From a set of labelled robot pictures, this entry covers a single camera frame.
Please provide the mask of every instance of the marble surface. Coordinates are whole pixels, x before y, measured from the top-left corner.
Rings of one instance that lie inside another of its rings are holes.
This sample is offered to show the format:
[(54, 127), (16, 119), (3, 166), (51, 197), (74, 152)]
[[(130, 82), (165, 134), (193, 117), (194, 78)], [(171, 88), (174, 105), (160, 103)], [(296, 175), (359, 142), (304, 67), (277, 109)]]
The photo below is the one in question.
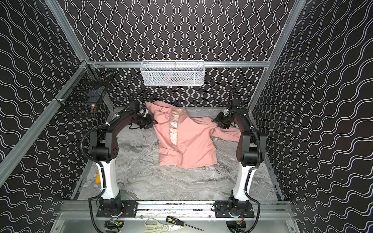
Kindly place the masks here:
[[(221, 109), (188, 108), (189, 116), (215, 118)], [(233, 189), (239, 163), (237, 142), (212, 138), (217, 164), (191, 169), (159, 166), (158, 139), (154, 129), (129, 130), (117, 136), (119, 153), (116, 158), (117, 183), (122, 199), (133, 200), (226, 200)], [(99, 193), (96, 184), (97, 166), (93, 164), (79, 200)], [(265, 164), (255, 172), (250, 196), (258, 200), (277, 200)]]

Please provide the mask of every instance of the aluminum frame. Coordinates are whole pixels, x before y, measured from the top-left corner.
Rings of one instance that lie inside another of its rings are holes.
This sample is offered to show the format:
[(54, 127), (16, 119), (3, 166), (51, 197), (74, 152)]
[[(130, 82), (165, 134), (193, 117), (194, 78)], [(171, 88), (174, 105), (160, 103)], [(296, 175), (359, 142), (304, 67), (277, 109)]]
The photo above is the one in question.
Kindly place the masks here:
[(288, 226), (290, 233), (300, 233), (297, 222), (295, 220), (286, 220), (286, 225)]
[[(141, 62), (87, 62), (88, 64), (98, 64), (101, 66), (105, 66), (107, 68), (140, 68)], [(270, 62), (246, 62), (246, 61), (237, 61), (237, 62), (221, 62), (221, 61), (213, 61), (213, 62), (205, 62), (206, 68), (236, 68), (236, 67), (269, 67)]]
[(260, 97), (260, 94), (262, 93), (269, 76), (271, 75), (278, 59), (280, 58), (280, 55), (282, 53), (283, 48), (285, 47), (286, 42), (289, 39), (290, 33), (293, 31), (293, 28), (295, 26), (295, 23), (298, 20), (298, 17), (300, 13), (302, 12), (304, 5), (307, 0), (296, 0), (294, 2), (294, 5), (291, 9), (291, 12), (289, 13), (288, 19), (283, 27), (283, 30), (280, 34), (280, 37), (277, 40), (277, 43), (275, 45), (275, 48), (272, 51), (272, 54), (269, 58), (270, 60), (270, 66), (263, 72), (259, 83), (254, 90), (254, 94), (250, 99), (248, 109), (249, 111), (253, 111), (256, 103), (258, 102), (258, 99)]
[[(67, 81), (67, 83), (57, 93), (56, 99), (62, 99), (64, 97), (68, 89), (72, 87), (75, 81), (81, 77), (80, 74), (85, 71), (86, 65), (86, 62), (83, 61), (79, 68)], [(21, 139), (17, 142), (13, 149), (7, 154), (5, 159), (0, 163), (0, 186), (2, 186), (8, 179), (18, 163), (39, 137), (40, 133), (44, 130), (49, 121), (61, 107), (61, 104), (56, 99), (53, 99), (48, 104), (48, 106), (44, 109), (40, 116), (21, 137)]]
[[(251, 122), (254, 125), (254, 127), (258, 128), (258, 126), (257, 126), (257, 124), (255, 122), (254, 116), (253, 116), (253, 114), (252, 114), (251, 111), (249, 111), (249, 119), (251, 120)], [(273, 171), (271, 162), (269, 161), (267, 152), (264, 152), (264, 164), (267, 167), (269, 177), (271, 178), (272, 184), (275, 186), (276, 192), (279, 195), (280, 200), (282, 200), (282, 201), (285, 200), (285, 198), (283, 196), (283, 193), (282, 193), (282, 191), (280, 189), (279, 182), (276, 179), (275, 172)]]
[[(254, 61), (254, 62), (246, 62), (246, 61), (238, 61), (238, 62), (220, 62), (220, 61), (212, 61), (206, 62), (206, 67), (264, 67), (267, 68), (263, 72), (260, 81), (255, 89), (254, 95), (252, 96), (250, 103), (248, 105), (249, 112), (254, 109), (256, 102), (259, 99), (259, 96), (269, 79), (269, 76), (276, 65), (279, 56), (292, 32), (295, 23), (305, 5), (306, 0), (296, 0), (293, 5), (293, 8), (289, 14), (289, 17), (284, 25), (284, 28), (281, 32), (281, 35), (273, 49), (272, 55), (270, 57), (270, 61)], [(79, 42), (75, 32), (73, 31), (63, 9), (61, 8), (60, 4), (57, 0), (46, 0), (46, 4), (51, 10), (52, 14), (56, 18), (58, 25), (61, 27), (62, 31), (64, 32), (68, 42), (70, 43), (71, 47), (73, 48), (76, 56), (82, 62), (84, 60), (88, 60), (88, 56), (85, 53), (81, 43)], [(101, 64), (108, 68), (140, 68), (141, 62), (87, 62), (87, 64)], [(67, 89), (73, 84), (73, 82), (79, 77), (79, 74), (84, 70), (82, 65), (77, 69), (77, 71), (73, 74), (67, 84), (61, 89), (61, 91), (57, 94), (56, 98), (62, 98), (62, 96), (66, 93)], [(108, 106), (109, 110), (112, 111), (114, 109), (114, 105), (110, 100), (110, 97), (106, 95), (104, 97), (104, 102)], [(5, 159), (0, 164), (0, 185), (2, 185), (8, 176), (12, 173), (14, 168), (18, 165), (19, 161), (23, 158), (25, 153), (29, 150), (31, 145), (35, 142), (37, 137), (40, 133), (44, 130), (46, 125), (49, 123), (50, 119), (54, 116), (57, 110), (60, 108), (60, 104), (56, 100), (52, 100), (51, 103), (47, 106), (47, 108), (42, 112), (42, 114), (37, 118), (37, 120), (33, 123), (33, 125), (27, 130), (27, 132), (22, 136), (22, 138), (18, 141), (15, 147), (9, 152), (9, 154), (5, 157)], [(66, 213), (64, 208), (61, 208), (61, 214)], [(291, 219), (291, 214), (289, 214), (289, 218), (287, 221), (289, 222), (288, 226), (294, 224), (294, 221)], [(63, 224), (63, 219), (58, 219), (56, 223)]]
[(75, 32), (72, 29), (72, 26), (67, 19), (65, 12), (61, 8), (57, 0), (45, 0), (46, 5), (49, 7), (53, 16), (55, 17), (58, 25), (61, 27), (63, 33), (66, 36), (66, 39), (70, 43), (72, 49), (75, 52), (75, 55), (78, 57), (80, 62), (88, 60), (88, 55), (85, 53), (82, 44), (79, 42)]
[(91, 169), (91, 166), (93, 164), (92, 160), (88, 160), (87, 164), (85, 165), (82, 175), (80, 176), (78, 182), (76, 183), (76, 187), (74, 189), (74, 192), (71, 194), (70, 200), (76, 200), (78, 197), (75, 198), (76, 194), (81, 190), (82, 184), (85, 183), (85, 180), (87, 179), (88, 173)]
[[(237, 218), (216, 218), (213, 211), (215, 201), (137, 201), (137, 213), (134, 218), (120, 217), (120, 220), (144, 220), (155, 218), (164, 220), (166, 216), (173, 215), (180, 220), (215, 220), (227, 221)], [(257, 204), (253, 203), (253, 210), (257, 211)], [(92, 205), (93, 213), (98, 207)], [(60, 220), (90, 220), (87, 201), (64, 201), (58, 213)], [(294, 220), (293, 209), (288, 201), (261, 201), (260, 220)]]

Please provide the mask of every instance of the black cable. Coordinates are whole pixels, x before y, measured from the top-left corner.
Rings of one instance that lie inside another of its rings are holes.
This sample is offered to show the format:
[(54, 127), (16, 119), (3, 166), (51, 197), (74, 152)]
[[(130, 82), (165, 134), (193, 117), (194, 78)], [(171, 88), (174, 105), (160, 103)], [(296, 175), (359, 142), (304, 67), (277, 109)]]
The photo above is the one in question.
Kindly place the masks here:
[(129, 101), (127, 100), (127, 104), (126, 104), (126, 106), (124, 106), (123, 110), (126, 110), (128, 108), (128, 106), (129, 106)]
[(119, 219), (122, 215), (124, 215), (124, 210), (122, 210), (122, 213), (117, 217), (116, 221), (118, 221), (118, 219)]
[(131, 125), (129, 126), (129, 129), (138, 129), (138, 128), (140, 128), (140, 127), (136, 127), (136, 128), (131, 128), (132, 127), (132, 123), (131, 123)]
[(235, 113), (239, 113), (241, 115), (247, 115), (246, 113), (242, 113), (242, 112), (234, 110), (234, 109), (230, 109), (230, 110), (228, 110), (228, 112), (235, 112)]
[[(110, 121), (110, 123), (112, 124), (113, 122), (117, 121), (117, 119), (119, 118), (119, 116), (117, 116), (116, 118), (114, 118), (112, 121)], [(90, 216), (91, 216), (91, 221), (92, 221), (92, 225), (93, 227), (95, 228), (95, 230), (98, 232), (98, 233), (105, 233), (105, 232), (102, 232), (98, 229), (98, 227), (96, 226), (95, 222), (94, 222), (94, 219), (93, 219), (93, 211), (92, 211), (92, 200), (94, 199), (99, 199), (105, 192), (105, 189), (106, 189), (106, 180), (105, 180), (105, 171), (104, 171), (104, 167), (102, 166), (102, 163), (98, 160), (95, 160), (94, 158), (92, 158), (91, 156), (87, 155), (85, 152), (84, 152), (84, 149), (83, 149), (83, 143), (84, 143), (84, 139), (93, 131), (95, 130), (98, 130), (98, 129), (103, 129), (103, 128), (106, 128), (110, 125), (110, 123), (108, 125), (103, 125), (103, 126), (99, 126), (99, 127), (96, 127), (96, 128), (93, 128), (93, 129), (90, 129), (88, 130), (88, 132), (82, 137), (82, 140), (80, 140), (80, 151), (82, 152), (83, 156), (86, 157), (87, 159), (97, 163), (100, 167), (101, 167), (101, 176), (102, 176), (102, 191), (94, 196), (94, 197), (90, 197), (88, 198), (88, 206), (90, 208)]]
[(236, 230), (237, 230), (237, 233), (242, 233), (242, 232), (244, 232), (243, 230), (238, 229), (238, 224), (237, 224), (237, 226), (236, 226)]
[(251, 201), (256, 202), (256, 204), (258, 204), (258, 212), (257, 212), (257, 216), (255, 218), (254, 224), (251, 226), (251, 228), (249, 230), (247, 230), (247, 231), (245, 231), (243, 233), (249, 233), (249, 232), (251, 232), (256, 227), (256, 225), (258, 223), (258, 220), (259, 220), (259, 216), (260, 216), (260, 202), (257, 201), (257, 200), (255, 200), (254, 198), (250, 197), (249, 194), (247, 193), (247, 186), (249, 184), (251, 172), (253, 170), (256, 170), (259, 167), (260, 161), (261, 161), (261, 151), (260, 151), (259, 137), (258, 137), (258, 134), (257, 134), (257, 132), (256, 132), (256, 130), (255, 130), (255, 128), (253, 126), (251, 127), (251, 131), (253, 132), (255, 140), (257, 141), (258, 158), (257, 158), (257, 162), (255, 164), (255, 167), (252, 167), (252, 168), (249, 169), (249, 173), (247, 174), (247, 178), (246, 178), (246, 182), (245, 182), (245, 189), (244, 189), (244, 191), (245, 191), (245, 195), (246, 195), (246, 197), (248, 199), (250, 199)]

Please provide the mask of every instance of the black wavy-pattern wall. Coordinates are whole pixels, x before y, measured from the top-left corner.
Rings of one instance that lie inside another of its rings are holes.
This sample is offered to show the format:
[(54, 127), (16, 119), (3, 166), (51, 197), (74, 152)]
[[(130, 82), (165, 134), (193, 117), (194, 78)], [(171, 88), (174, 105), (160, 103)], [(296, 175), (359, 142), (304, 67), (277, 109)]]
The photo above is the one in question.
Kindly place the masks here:
[(90, 60), (268, 60), (294, 0), (59, 0)]
[(41, 0), (0, 1), (0, 161), (79, 65)]
[[(0, 1), (1, 161), (79, 61), (42, 0)], [(49, 232), (86, 164), (79, 141), (107, 117), (75, 119), (60, 109), (0, 187), (0, 232)]]
[(255, 107), (308, 232), (373, 231), (373, 1), (309, 0)]
[(208, 68), (203, 86), (145, 86), (140, 69), (116, 71), (108, 93), (117, 106), (125, 106), (131, 94), (141, 102), (164, 101), (178, 107), (225, 107), (230, 93), (247, 106), (263, 68)]

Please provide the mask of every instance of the black wire basket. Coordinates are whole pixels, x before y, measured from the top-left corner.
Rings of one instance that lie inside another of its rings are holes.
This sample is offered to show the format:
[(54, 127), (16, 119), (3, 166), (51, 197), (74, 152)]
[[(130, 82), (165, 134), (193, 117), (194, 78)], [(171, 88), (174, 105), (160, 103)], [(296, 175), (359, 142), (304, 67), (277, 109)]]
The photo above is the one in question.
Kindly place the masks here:
[(96, 117), (114, 71), (101, 65), (90, 64), (80, 74), (61, 100), (64, 111), (75, 117)]

